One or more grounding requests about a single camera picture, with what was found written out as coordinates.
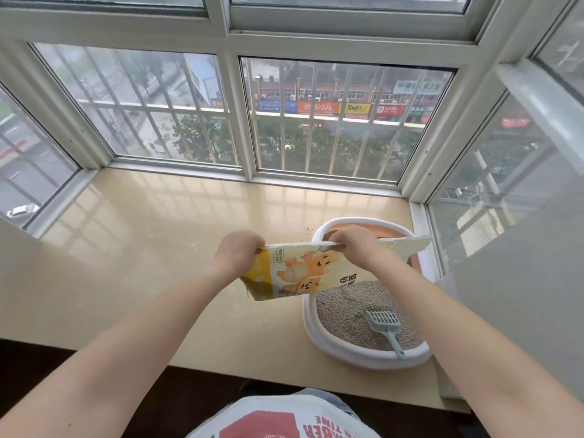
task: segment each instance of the person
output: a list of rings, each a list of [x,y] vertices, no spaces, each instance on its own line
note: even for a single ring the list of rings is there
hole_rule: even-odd
[[[492,437],[584,436],[580,401],[502,333],[381,247],[367,229],[351,226],[331,241],[391,290]],[[121,436],[199,315],[252,267],[264,244],[251,231],[226,235],[202,272],[102,333],[26,395],[0,420],[0,437]],[[264,433],[252,433],[259,430]],[[377,437],[321,391],[242,398],[190,436],[219,436],[214,431],[221,438]]]

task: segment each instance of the cartoon cat illustration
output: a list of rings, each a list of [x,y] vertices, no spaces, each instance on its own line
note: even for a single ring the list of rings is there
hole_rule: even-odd
[[[286,270],[276,273],[281,280],[288,283],[297,283],[305,277],[318,277],[328,273],[328,265],[338,263],[340,254],[335,250],[314,250],[305,253],[298,261],[297,258],[284,260]]]
[[[296,284],[287,284],[282,286],[280,290],[280,294],[285,295],[299,295],[299,294],[306,294],[310,292],[316,292],[318,290],[318,286],[321,283],[321,278],[303,278]]]

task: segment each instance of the white wall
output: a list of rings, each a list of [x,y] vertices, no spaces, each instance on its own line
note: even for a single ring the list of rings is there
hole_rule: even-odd
[[[39,247],[40,241],[0,218],[0,291],[11,272]]]
[[[557,163],[553,156],[548,161]],[[516,191],[529,181],[541,184],[534,178]],[[555,192],[438,285],[584,399],[584,179],[572,174]]]

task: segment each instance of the beige countertop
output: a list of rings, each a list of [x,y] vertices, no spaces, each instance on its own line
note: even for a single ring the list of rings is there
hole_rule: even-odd
[[[0,338],[80,349],[200,269],[226,232],[250,228],[268,243],[309,241],[327,220],[349,216],[412,229],[400,198],[102,170],[0,291]],[[171,364],[464,408],[440,398],[433,361],[384,372],[348,366],[312,344],[302,298],[255,302],[239,280],[203,312]]]

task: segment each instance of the hand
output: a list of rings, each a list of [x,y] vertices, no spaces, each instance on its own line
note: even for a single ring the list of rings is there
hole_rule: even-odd
[[[377,241],[377,237],[361,226],[349,226],[331,235],[329,241],[343,243],[340,249],[355,266],[372,272],[379,260],[391,252]]]
[[[223,237],[211,262],[234,280],[253,267],[256,253],[265,244],[266,240],[253,231],[231,232]]]

